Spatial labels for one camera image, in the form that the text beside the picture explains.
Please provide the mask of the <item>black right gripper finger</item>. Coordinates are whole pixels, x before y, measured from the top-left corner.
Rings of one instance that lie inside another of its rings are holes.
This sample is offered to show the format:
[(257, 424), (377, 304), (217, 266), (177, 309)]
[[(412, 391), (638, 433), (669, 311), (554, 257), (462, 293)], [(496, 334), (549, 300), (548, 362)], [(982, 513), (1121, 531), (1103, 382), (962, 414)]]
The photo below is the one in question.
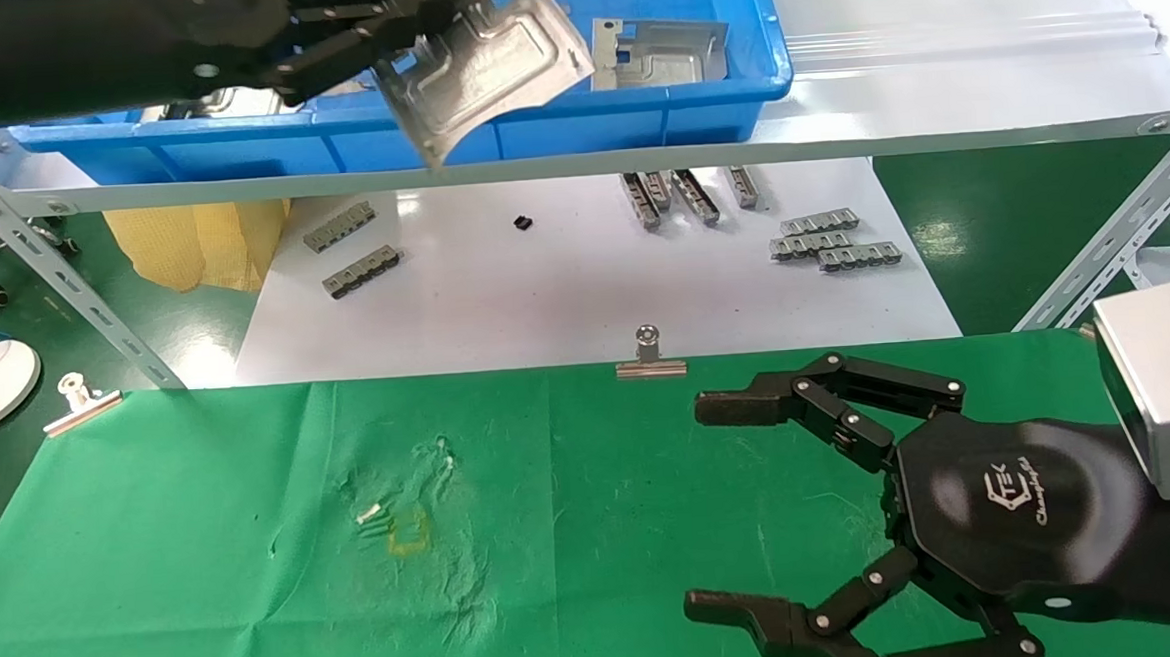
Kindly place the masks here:
[(955, 606), (979, 623), (983, 636), (977, 639), (880, 655), (863, 646), (854, 636), (856, 625), (909, 585), (929, 590), (936, 578), (921, 554), (896, 546), (815, 607), (768, 594), (690, 589), (683, 597), (684, 616), (742, 628), (762, 657), (1045, 657), (1040, 639), (1007, 606), (978, 603), (970, 596), (957, 596)]
[(952, 376), (830, 352), (793, 372), (762, 372), (739, 390), (702, 390), (698, 424), (749, 428), (801, 426), (868, 473), (893, 472), (896, 438), (858, 406), (930, 420), (959, 413), (966, 387)]

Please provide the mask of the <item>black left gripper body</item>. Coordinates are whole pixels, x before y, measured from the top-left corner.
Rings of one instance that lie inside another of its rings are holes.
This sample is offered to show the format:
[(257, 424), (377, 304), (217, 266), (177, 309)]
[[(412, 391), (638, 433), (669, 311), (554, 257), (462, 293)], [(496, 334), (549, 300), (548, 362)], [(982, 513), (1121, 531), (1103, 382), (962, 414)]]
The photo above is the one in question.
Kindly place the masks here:
[(0, 0), (0, 126), (254, 87), (287, 0)]

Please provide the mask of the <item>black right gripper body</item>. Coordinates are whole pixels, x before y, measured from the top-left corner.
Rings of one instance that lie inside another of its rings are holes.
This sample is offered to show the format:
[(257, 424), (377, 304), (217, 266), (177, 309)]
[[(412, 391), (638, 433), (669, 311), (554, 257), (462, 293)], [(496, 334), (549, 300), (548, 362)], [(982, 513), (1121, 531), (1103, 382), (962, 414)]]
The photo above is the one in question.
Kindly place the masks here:
[(938, 415), (899, 440), (893, 464), (890, 535), (954, 614), (1170, 625), (1170, 500), (1120, 428)]

